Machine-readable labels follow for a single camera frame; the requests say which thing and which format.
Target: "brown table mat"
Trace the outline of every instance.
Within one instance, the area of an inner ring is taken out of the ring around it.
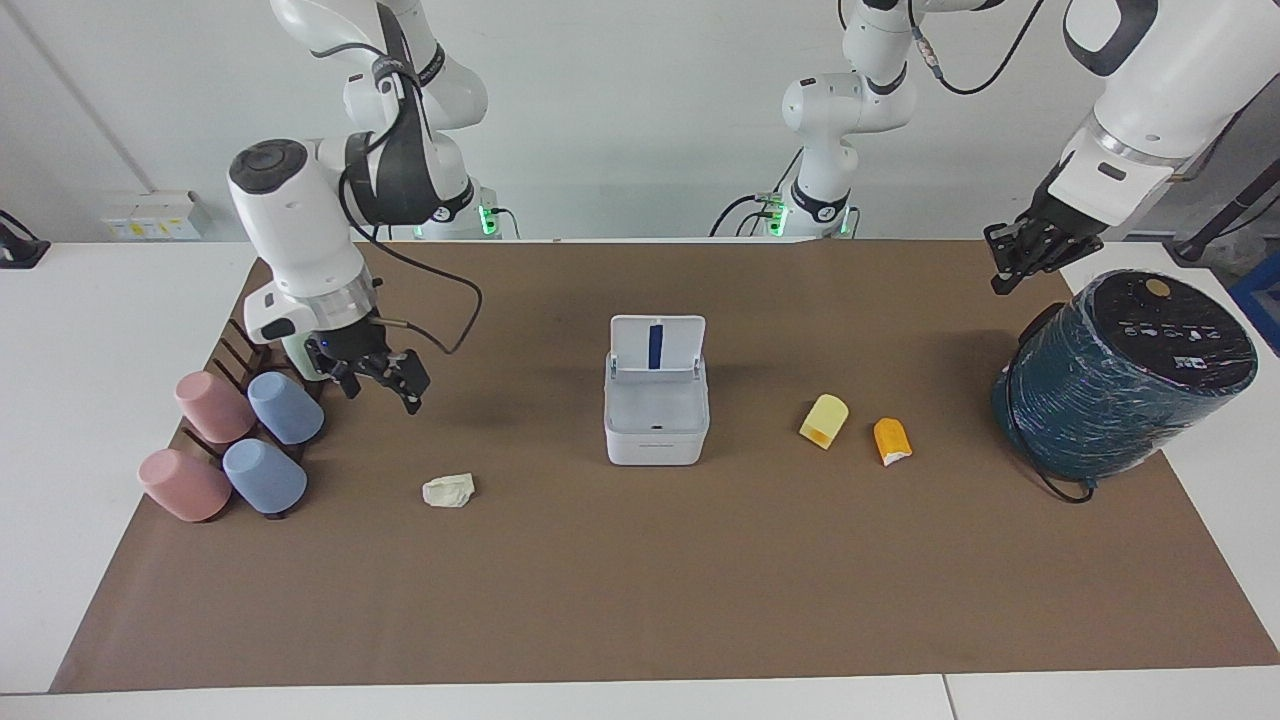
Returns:
[[[991,380],[1057,277],[996,297],[977,242],[398,247],[486,291],[454,357],[392,331],[431,372],[421,414],[326,392],[283,521],[143,498],[55,691],[1280,661],[1164,456],[1073,507],[1000,434]],[[468,291],[366,250],[384,314],[454,336]],[[607,461],[625,313],[707,316],[692,468]],[[796,434],[823,392],[851,409],[829,452]],[[884,415],[916,451],[890,469]],[[463,471],[466,509],[422,503]]]

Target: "clear plastic wrap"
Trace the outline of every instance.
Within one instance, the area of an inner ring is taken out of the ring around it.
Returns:
[[[1020,451],[1025,441],[1042,469],[1097,480],[1146,460],[1256,373],[1248,334],[1211,299],[1172,278],[1117,270],[1025,338],[1011,392],[1006,368],[991,400],[1005,434]]]

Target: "pink cup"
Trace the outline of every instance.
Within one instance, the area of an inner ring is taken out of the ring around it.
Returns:
[[[236,442],[257,423],[248,398],[236,386],[204,370],[182,378],[173,395],[182,414],[209,442]]]
[[[172,448],[148,455],[138,468],[138,482],[160,507],[188,523],[212,518],[232,496],[221,470]]]

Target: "blue strip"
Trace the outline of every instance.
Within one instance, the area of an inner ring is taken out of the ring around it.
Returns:
[[[649,325],[649,369],[662,368],[662,325]]]

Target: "white plastic container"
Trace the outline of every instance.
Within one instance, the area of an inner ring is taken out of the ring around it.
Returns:
[[[692,465],[710,427],[699,315],[617,315],[604,363],[604,438],[614,465]]]

